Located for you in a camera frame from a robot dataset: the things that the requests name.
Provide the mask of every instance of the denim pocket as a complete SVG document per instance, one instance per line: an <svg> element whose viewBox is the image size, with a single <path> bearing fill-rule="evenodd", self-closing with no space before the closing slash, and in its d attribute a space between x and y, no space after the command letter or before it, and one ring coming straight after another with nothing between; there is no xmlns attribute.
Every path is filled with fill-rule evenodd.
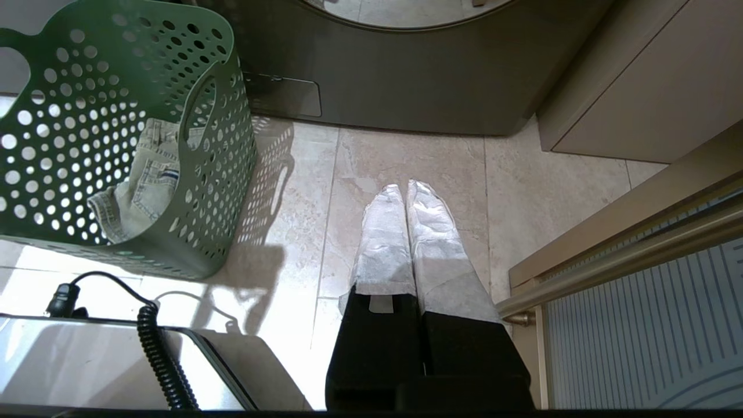
<svg viewBox="0 0 743 418"><path fill-rule="evenodd" d="M134 191L132 204L153 222L165 211L178 186L178 163L148 160Z"/></svg>

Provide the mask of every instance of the beige cabinet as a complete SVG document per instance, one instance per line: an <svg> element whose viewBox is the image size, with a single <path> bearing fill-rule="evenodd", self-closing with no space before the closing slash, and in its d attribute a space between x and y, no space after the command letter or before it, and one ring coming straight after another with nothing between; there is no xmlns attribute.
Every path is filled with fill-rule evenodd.
<svg viewBox="0 0 743 418"><path fill-rule="evenodd" d="M743 1L618 1L537 114L545 150L675 161L743 119Z"/></svg>

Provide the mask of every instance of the plug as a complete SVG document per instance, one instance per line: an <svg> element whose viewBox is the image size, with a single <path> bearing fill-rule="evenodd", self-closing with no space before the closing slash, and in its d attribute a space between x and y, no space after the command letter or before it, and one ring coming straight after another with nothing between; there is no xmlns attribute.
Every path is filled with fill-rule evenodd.
<svg viewBox="0 0 743 418"><path fill-rule="evenodd" d="M51 318L72 318L80 287L71 283L63 283L56 288L54 297L47 306L46 313Z"/></svg>

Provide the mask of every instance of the black cord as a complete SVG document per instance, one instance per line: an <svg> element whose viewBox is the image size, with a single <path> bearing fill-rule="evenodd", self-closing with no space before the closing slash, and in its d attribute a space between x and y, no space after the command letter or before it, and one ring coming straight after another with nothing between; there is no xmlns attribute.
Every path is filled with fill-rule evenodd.
<svg viewBox="0 0 743 418"><path fill-rule="evenodd" d="M104 276L107 277L114 282L116 282L117 285L121 286L126 290L134 299L137 299L138 301L144 303L145 305L149 305L154 307L155 309L158 308L158 305L148 299L143 298L140 294L136 293L134 290L132 290L131 287L129 287L126 283L124 283L119 277L114 276L111 273L106 273L105 271L89 271L87 273L83 273L80 276L75 277L74 280L72 280L71 284L77 285L77 282L81 281L82 279L89 277L89 276Z"/></svg>
<svg viewBox="0 0 743 418"><path fill-rule="evenodd" d="M132 297L144 303L145 306L142 306L137 314L137 334L147 361L160 382L160 388L168 401L168 406L171 409L198 410L198 403L196 403L186 374L168 351L163 333L158 327L158 305L136 293L119 277L105 271L89 271L81 274L71 283L59 286L47 311L52 316L69 318L80 293L77 283L89 276L107 277L124 288Z"/></svg>

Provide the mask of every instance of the tile floor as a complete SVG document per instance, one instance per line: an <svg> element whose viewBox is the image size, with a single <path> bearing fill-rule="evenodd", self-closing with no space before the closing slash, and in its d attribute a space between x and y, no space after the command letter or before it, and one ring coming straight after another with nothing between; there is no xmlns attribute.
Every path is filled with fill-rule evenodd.
<svg viewBox="0 0 743 418"><path fill-rule="evenodd" d="M481 7L472 0L309 0L336 16L370 25L419 28L476 16L508 0L487 0Z"/></svg>
<svg viewBox="0 0 743 418"><path fill-rule="evenodd" d="M262 338L306 399L284 396L266 408L320 409L340 325L337 298L348 288L363 209L382 186L397 182L404 195L409 178L429 182L447 200L481 281L498 301L509 295L511 266L664 167L542 152L535 120L510 138L254 121L259 165L217 275L201 283L137 277L0 241L0 312L41 315L58 283L107 270L159 300L161 324L211 332L228 361L256 364L240 359L257 350L256 339L240 337ZM139 307L107 280L92 278L78 306L122 319L134 318ZM291 379L266 373L275 385L293 387Z"/></svg>

